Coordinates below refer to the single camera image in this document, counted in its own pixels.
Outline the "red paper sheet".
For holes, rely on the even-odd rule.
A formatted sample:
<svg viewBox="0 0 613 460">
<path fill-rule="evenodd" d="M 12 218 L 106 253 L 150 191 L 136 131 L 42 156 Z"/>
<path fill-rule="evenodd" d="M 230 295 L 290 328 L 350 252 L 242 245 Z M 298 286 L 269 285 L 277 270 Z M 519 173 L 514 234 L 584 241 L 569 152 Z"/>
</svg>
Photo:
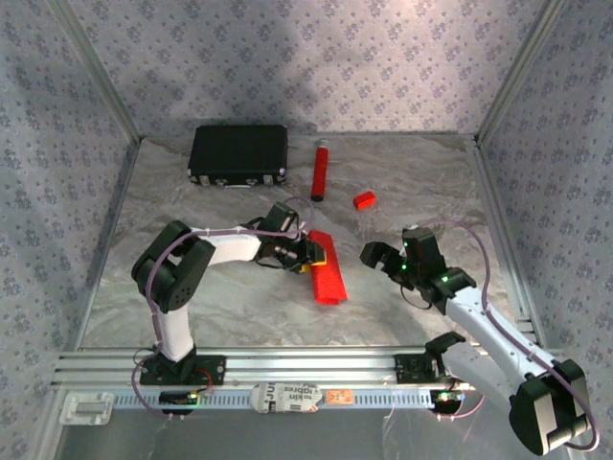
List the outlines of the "red paper sheet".
<svg viewBox="0 0 613 460">
<path fill-rule="evenodd" d="M 328 233 L 311 230 L 308 239 L 317 243 L 325 253 L 325 259 L 322 262 L 310 266 L 314 300 L 319 305 L 338 306 L 348 300 L 348 294 L 333 238 Z"/>
</svg>

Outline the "red cylinder tube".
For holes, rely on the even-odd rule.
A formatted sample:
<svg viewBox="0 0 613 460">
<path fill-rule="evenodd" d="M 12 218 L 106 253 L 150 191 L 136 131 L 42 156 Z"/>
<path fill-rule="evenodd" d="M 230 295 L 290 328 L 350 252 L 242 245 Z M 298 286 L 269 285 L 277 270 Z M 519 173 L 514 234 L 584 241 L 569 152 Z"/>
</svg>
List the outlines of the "red cylinder tube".
<svg viewBox="0 0 613 460">
<path fill-rule="evenodd" d="M 313 176 L 310 191 L 310 198 L 314 202 L 321 202 L 325 199 L 328 165 L 329 143 L 326 140 L 320 140 L 315 149 Z"/>
</svg>

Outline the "black hard case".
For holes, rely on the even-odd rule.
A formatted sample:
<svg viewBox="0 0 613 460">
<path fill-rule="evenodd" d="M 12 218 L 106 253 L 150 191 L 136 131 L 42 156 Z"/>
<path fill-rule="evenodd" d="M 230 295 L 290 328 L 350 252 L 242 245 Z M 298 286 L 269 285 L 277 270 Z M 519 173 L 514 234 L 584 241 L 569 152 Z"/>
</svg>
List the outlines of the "black hard case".
<svg viewBox="0 0 613 460">
<path fill-rule="evenodd" d="M 283 125 L 200 126 L 187 174 L 200 186 L 281 186 L 287 155 L 288 131 Z"/>
</svg>

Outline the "printed paper roll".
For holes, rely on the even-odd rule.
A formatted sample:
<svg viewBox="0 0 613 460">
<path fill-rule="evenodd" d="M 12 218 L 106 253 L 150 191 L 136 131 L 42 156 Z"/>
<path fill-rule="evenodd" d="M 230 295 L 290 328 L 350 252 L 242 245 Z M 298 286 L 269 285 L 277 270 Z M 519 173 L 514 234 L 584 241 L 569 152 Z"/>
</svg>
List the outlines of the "printed paper roll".
<svg viewBox="0 0 613 460">
<path fill-rule="evenodd" d="M 258 383 L 250 394 L 251 407 L 259 414 L 312 413 L 322 400 L 320 387 L 307 382 Z"/>
</svg>

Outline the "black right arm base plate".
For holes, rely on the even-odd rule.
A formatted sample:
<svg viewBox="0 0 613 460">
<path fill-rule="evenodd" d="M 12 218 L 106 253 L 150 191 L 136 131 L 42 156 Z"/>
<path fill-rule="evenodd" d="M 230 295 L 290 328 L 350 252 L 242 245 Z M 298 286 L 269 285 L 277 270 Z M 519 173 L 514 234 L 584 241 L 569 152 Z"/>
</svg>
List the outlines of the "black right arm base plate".
<svg viewBox="0 0 613 460">
<path fill-rule="evenodd" d="M 443 361 L 428 353 L 394 355 L 398 384 L 433 383 L 445 374 Z"/>
</svg>

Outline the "aluminium side rail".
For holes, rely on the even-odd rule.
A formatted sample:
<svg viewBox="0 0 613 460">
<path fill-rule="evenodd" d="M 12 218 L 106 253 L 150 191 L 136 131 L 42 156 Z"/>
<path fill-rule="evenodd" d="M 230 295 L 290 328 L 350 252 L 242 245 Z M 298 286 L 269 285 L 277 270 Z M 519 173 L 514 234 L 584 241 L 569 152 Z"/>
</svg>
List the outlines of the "aluminium side rail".
<svg viewBox="0 0 613 460">
<path fill-rule="evenodd" d="M 137 140 L 130 143 L 126 149 L 125 157 L 119 171 L 118 180 L 102 223 L 100 237 L 93 253 L 93 261 L 87 272 L 83 297 L 84 309 L 79 317 L 79 328 L 76 332 L 74 343 L 71 346 L 72 351 L 79 350 L 85 337 L 89 316 L 110 250 L 111 240 L 119 220 L 119 214 L 121 213 L 125 201 L 129 181 L 132 176 L 133 168 L 136 163 L 136 158 L 138 156 L 142 141 L 143 137 L 138 137 Z"/>
<path fill-rule="evenodd" d="M 475 174 L 479 195 L 487 214 L 488 229 L 510 299 L 511 311 L 522 326 L 523 334 L 534 339 L 536 344 L 547 348 L 545 331 L 538 317 L 530 286 L 524 280 L 525 270 L 512 237 L 511 227 L 496 188 L 491 166 L 477 140 L 474 141 L 474 144 L 471 168 Z"/>
</svg>

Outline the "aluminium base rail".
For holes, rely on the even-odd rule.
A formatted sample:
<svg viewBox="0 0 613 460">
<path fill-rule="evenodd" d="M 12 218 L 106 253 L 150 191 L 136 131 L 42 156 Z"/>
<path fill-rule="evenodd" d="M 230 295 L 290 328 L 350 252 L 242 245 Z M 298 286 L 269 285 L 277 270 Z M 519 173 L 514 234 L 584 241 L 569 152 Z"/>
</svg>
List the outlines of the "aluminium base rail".
<svg viewBox="0 0 613 460">
<path fill-rule="evenodd" d="M 402 347 L 306 347 L 306 348 L 209 348 L 199 356 L 226 359 L 224 382 L 214 387 L 251 387 L 266 382 L 311 382 L 323 388 L 401 387 L 442 389 L 440 383 L 398 384 L 394 355 L 422 354 L 421 348 Z M 142 370 L 137 363 L 147 351 L 131 349 L 86 349 L 59 357 L 52 376 L 55 387 L 71 389 L 128 389 L 139 383 Z M 508 383 L 517 386 L 528 377 L 540 377 L 545 370 L 533 359 L 515 351 L 490 356 L 476 344 L 456 344 L 443 353 L 443 364 L 461 386 Z M 201 386 L 144 386 L 146 389 L 200 388 Z"/>
</svg>

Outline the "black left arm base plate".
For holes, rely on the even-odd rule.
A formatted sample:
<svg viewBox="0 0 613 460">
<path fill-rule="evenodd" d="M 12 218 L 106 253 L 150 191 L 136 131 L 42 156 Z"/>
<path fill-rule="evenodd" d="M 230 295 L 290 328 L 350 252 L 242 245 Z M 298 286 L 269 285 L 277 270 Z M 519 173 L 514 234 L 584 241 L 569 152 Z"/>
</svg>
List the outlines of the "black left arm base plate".
<svg viewBox="0 0 613 460">
<path fill-rule="evenodd" d="M 179 362 L 157 356 L 144 364 L 139 383 L 144 386 L 206 386 L 224 382 L 224 356 L 186 356 Z"/>
</svg>

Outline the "aluminium frame post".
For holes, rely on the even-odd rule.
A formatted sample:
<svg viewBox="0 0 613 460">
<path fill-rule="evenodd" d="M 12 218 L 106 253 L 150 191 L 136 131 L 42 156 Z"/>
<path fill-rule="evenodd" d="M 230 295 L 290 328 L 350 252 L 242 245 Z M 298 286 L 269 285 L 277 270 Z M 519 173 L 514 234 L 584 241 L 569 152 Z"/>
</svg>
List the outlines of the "aluminium frame post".
<svg viewBox="0 0 613 460">
<path fill-rule="evenodd" d="M 570 0 L 543 0 L 525 38 L 511 62 L 507 75 L 497 91 L 492 103 L 475 133 L 478 148 L 486 146 L 509 110 L 518 94 L 523 81 L 531 69 L 543 46 L 555 29 L 556 23 L 567 9 Z"/>
<path fill-rule="evenodd" d="M 142 139 L 141 133 L 70 2 L 68 0 L 46 0 L 46 2 L 122 133 L 130 144 L 139 144 Z"/>
</svg>

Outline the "white plastic bracket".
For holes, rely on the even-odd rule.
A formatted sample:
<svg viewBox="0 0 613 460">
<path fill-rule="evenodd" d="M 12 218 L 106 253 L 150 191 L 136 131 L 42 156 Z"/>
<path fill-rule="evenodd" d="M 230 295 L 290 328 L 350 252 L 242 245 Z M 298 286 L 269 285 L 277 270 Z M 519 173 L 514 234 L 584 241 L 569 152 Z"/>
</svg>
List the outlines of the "white plastic bracket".
<svg viewBox="0 0 613 460">
<path fill-rule="evenodd" d="M 115 396 L 107 392 L 67 393 L 59 422 L 63 426 L 105 426 L 109 423 Z"/>
</svg>

